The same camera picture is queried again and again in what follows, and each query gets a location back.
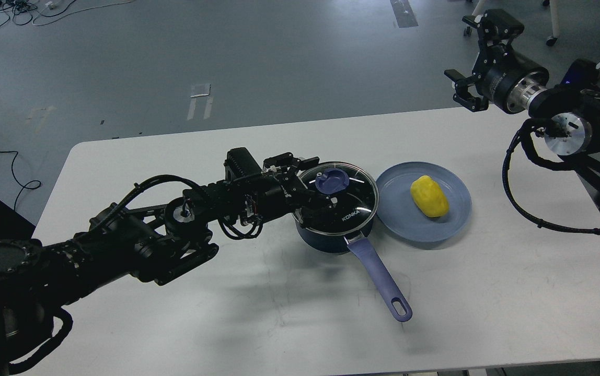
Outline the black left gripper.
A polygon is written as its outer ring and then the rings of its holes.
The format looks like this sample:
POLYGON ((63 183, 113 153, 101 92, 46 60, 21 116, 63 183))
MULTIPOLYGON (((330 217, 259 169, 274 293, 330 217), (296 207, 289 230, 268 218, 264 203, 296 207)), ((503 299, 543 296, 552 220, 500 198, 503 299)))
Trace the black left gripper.
POLYGON ((263 169, 243 176, 244 215, 285 215, 294 212, 301 226, 312 226, 332 210, 333 197, 317 192, 302 195, 293 191, 298 172, 316 167, 319 157, 301 159, 286 152, 263 161, 263 169))

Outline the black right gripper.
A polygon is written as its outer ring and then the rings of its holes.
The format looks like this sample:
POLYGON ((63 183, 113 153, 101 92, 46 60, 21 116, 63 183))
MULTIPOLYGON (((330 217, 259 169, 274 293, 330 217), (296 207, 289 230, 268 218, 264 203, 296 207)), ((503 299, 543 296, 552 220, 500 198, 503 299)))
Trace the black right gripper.
POLYGON ((444 76, 453 83, 453 100, 470 112, 487 110, 489 101, 507 114, 527 109, 531 87, 544 87, 549 81, 548 69, 516 53, 511 45, 524 33, 525 26, 503 9, 488 9, 482 15, 465 15, 462 22, 474 28, 478 36, 477 73, 463 76, 446 69, 444 76), (470 87, 481 83, 481 95, 470 93, 470 87))

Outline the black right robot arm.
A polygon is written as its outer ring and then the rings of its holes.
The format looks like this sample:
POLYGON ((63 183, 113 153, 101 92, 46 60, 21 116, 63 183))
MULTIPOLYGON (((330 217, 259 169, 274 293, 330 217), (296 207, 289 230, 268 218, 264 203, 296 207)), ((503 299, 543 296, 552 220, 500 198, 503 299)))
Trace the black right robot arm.
POLYGON ((600 88, 591 62, 575 60, 561 83, 548 87, 545 67, 515 52, 512 43, 524 25, 503 9, 462 18, 478 36, 479 53, 467 76, 455 69, 444 75, 454 86, 453 99, 471 112, 490 104, 506 114, 527 112, 502 166, 505 194, 514 209, 539 228, 600 235, 600 228, 570 228, 533 216, 516 202, 510 187, 510 165, 517 147, 527 159, 551 171, 573 171, 596 192, 600 212, 600 88))

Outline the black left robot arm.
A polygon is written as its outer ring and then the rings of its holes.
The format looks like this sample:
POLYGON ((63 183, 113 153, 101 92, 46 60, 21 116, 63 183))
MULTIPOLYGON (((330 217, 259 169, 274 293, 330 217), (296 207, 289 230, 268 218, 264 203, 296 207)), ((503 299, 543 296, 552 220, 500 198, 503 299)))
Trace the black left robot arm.
POLYGON ((210 222, 233 240, 254 239, 288 213, 331 206, 298 176, 318 165, 287 152, 259 166, 246 148, 233 148, 218 182, 159 174, 71 239, 0 239, 0 375, 28 371, 56 350, 73 326, 66 305, 125 275, 163 286, 213 259, 210 222))

